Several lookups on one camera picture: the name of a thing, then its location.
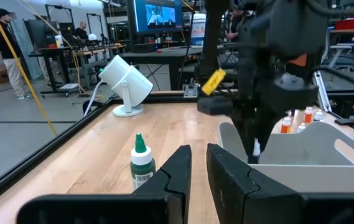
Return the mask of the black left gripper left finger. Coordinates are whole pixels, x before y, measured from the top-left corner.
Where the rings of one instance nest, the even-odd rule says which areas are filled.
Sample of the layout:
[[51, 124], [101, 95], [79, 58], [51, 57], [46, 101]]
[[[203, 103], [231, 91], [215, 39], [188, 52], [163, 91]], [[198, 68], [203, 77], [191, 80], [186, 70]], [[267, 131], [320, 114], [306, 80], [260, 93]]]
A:
[[53, 194], [36, 197], [17, 224], [187, 224], [192, 151], [180, 146], [131, 194]]

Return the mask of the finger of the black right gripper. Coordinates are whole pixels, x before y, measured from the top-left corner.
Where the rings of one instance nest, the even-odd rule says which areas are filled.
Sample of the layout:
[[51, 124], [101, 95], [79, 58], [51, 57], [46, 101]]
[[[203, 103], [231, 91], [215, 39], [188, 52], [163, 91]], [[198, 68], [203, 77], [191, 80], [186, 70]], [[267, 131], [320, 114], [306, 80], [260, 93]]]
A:
[[259, 157], [260, 157], [261, 153], [265, 150], [265, 147], [268, 143], [271, 132], [277, 122], [278, 122], [277, 116], [270, 116], [268, 118], [263, 118], [258, 123], [257, 133], [256, 133], [256, 140], [258, 141], [258, 143], [256, 144], [256, 147], [259, 149], [259, 155], [254, 156], [254, 163], [255, 164], [259, 163]]
[[254, 162], [254, 131], [252, 130], [254, 124], [252, 120], [234, 120], [234, 125], [243, 143], [248, 162]]

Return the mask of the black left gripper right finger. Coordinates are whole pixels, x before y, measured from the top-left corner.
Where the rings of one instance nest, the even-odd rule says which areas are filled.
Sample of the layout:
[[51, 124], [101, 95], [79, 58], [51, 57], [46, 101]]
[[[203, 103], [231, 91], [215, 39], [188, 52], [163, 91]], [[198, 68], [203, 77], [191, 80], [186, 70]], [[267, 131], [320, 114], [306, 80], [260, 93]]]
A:
[[296, 192], [217, 144], [207, 171], [220, 224], [354, 224], [354, 193]]

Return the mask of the small orange dropper bottle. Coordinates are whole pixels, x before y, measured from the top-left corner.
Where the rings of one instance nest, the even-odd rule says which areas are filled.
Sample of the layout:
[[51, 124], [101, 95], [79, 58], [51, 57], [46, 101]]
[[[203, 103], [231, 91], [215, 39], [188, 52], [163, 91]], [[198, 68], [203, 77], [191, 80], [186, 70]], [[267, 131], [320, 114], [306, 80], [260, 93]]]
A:
[[281, 133], [288, 134], [288, 133], [290, 133], [290, 129], [291, 129], [291, 117], [286, 116], [285, 118], [282, 119]]
[[304, 120], [303, 120], [303, 122], [305, 124], [309, 124], [312, 121], [312, 115], [313, 115], [313, 108], [311, 106], [308, 106], [304, 110]]

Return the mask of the clear plastic tray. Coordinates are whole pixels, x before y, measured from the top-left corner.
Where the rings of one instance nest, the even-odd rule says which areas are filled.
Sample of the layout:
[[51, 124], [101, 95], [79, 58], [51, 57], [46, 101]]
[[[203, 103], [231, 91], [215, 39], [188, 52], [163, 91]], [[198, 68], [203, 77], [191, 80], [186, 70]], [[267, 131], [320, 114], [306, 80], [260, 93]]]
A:
[[323, 122], [272, 134], [253, 168], [297, 192], [354, 192], [354, 139]]

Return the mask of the person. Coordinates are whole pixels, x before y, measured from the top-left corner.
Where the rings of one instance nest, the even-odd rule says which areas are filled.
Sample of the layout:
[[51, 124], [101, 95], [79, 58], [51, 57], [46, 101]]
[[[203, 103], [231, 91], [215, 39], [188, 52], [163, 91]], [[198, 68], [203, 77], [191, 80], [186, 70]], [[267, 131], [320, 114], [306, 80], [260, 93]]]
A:
[[241, 22], [243, 16], [243, 11], [238, 9], [233, 9], [231, 12], [231, 25], [230, 31], [227, 33], [226, 38], [231, 42], [236, 42], [238, 40], [238, 31], [237, 27]]
[[79, 27], [74, 31], [74, 37], [82, 42], [88, 41], [88, 34], [86, 32], [86, 22], [81, 21]]
[[[0, 25], [11, 47], [14, 49], [17, 58], [20, 59], [22, 56], [21, 49], [9, 28], [9, 23], [11, 22], [12, 19], [10, 14], [11, 13], [6, 9], [0, 8]], [[31, 92], [29, 90], [26, 90], [24, 86], [22, 73], [19, 70], [19, 67], [17, 66], [16, 59], [14, 58], [7, 42], [5, 41], [5, 38], [1, 34], [1, 31], [0, 31], [0, 56], [7, 69], [9, 82], [15, 91], [17, 99], [18, 100], [31, 99], [32, 98]]]

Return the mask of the grey power strip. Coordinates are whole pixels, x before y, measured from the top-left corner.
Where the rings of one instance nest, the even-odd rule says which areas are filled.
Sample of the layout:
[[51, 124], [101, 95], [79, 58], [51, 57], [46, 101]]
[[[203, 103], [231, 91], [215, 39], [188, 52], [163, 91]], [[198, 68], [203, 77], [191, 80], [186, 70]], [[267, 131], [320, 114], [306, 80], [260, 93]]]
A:
[[198, 86], [196, 84], [184, 85], [184, 98], [197, 98]]

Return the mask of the white printed bucket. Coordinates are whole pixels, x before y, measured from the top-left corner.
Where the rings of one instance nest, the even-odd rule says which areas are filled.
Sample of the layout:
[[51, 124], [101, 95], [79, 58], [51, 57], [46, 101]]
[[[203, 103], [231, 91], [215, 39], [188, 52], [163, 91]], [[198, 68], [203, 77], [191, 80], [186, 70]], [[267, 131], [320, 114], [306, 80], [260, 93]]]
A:
[[206, 14], [196, 13], [193, 15], [191, 26], [191, 45], [202, 46], [205, 38]]

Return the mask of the light grey office chair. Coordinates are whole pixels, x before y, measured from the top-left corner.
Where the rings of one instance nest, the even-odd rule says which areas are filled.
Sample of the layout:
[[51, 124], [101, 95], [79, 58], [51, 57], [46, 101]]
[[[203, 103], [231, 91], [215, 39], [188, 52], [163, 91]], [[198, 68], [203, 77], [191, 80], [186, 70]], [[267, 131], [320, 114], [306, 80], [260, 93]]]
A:
[[354, 48], [354, 44], [348, 43], [326, 47], [321, 58], [321, 65], [336, 70], [349, 70], [354, 72], [354, 59], [342, 55], [344, 51], [350, 53], [352, 48]]

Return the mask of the black work table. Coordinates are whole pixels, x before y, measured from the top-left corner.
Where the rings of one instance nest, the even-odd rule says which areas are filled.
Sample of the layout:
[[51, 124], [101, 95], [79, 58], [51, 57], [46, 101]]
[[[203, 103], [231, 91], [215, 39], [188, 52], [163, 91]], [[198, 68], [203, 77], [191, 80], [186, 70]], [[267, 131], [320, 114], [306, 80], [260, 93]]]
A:
[[189, 67], [191, 62], [187, 59], [190, 55], [200, 56], [202, 54], [203, 48], [189, 48], [189, 49], [180, 49], [180, 48], [171, 48], [171, 49], [162, 49], [161, 53], [158, 52], [149, 52], [149, 53], [125, 53], [122, 54], [122, 58], [127, 63], [137, 63], [137, 64], [159, 64], [159, 65], [168, 65], [169, 66], [169, 78], [170, 78], [170, 89], [171, 90], [181, 90], [182, 89], [182, 80], [180, 78], [180, 68], [185, 69]]

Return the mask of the white cylindrical spot lamp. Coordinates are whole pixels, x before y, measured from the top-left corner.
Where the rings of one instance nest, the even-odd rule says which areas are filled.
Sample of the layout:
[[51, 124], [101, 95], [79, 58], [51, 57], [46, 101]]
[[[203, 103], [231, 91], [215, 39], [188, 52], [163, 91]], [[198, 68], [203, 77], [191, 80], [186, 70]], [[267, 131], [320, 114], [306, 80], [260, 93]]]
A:
[[114, 116], [130, 117], [143, 112], [142, 102], [151, 93], [153, 84], [136, 67], [116, 55], [99, 77], [123, 100], [122, 105], [113, 109]]

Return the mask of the black standing desk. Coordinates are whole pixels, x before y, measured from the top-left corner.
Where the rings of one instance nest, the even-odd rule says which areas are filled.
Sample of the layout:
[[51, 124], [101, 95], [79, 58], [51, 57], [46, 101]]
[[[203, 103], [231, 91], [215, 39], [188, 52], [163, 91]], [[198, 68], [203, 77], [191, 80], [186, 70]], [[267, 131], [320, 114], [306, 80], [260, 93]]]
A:
[[45, 66], [47, 67], [47, 74], [50, 79], [50, 84], [51, 84], [51, 91], [41, 91], [40, 94], [42, 95], [42, 98], [45, 98], [47, 95], [63, 95], [64, 97], [68, 98], [70, 96], [70, 91], [69, 90], [63, 90], [63, 89], [58, 89], [57, 85], [55, 84], [55, 78], [52, 73], [52, 69], [50, 66], [50, 61], [49, 58], [58, 58], [60, 61], [60, 66], [62, 69], [62, 75], [64, 77], [64, 81], [66, 84], [70, 84], [70, 77], [69, 77], [69, 72], [68, 72], [68, 67], [67, 63], [65, 61], [65, 56], [64, 56], [64, 51], [70, 50], [70, 47], [61, 47], [61, 48], [42, 48], [38, 49], [36, 52], [31, 52], [28, 54], [28, 57], [33, 58], [39, 58], [43, 57]]

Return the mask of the large wall display screen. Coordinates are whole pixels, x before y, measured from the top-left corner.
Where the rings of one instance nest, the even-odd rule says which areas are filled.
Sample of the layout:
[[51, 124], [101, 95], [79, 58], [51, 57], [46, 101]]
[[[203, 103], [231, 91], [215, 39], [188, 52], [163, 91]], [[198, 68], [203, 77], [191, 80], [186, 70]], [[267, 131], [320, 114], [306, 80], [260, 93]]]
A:
[[136, 35], [180, 32], [182, 0], [126, 0], [130, 31]]

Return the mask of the black metal table frame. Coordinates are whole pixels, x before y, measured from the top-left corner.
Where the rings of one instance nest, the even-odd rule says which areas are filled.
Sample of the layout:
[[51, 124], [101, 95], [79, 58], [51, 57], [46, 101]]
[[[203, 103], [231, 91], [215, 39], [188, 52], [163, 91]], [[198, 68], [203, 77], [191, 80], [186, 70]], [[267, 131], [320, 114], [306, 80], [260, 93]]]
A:
[[[151, 93], [143, 102], [146, 104], [166, 104], [166, 103], [193, 103], [196, 108], [197, 98], [184, 98], [181, 91], [158, 91]], [[121, 104], [120, 97], [108, 98], [104, 103], [99, 102], [97, 109], [93, 110], [89, 115], [79, 121], [73, 123], [68, 129], [59, 135], [55, 136], [51, 141], [45, 143], [42, 147], [37, 148], [32, 153], [23, 157], [19, 163], [11, 167], [9, 170], [0, 175], [0, 195], [11, 188], [17, 181], [30, 172], [33, 168], [37, 167], [43, 160], [48, 158], [60, 146], [70, 140], [77, 132], [81, 131], [85, 126], [97, 118], [101, 113], [107, 110], [113, 104]], [[354, 130], [352, 124], [346, 125]]]

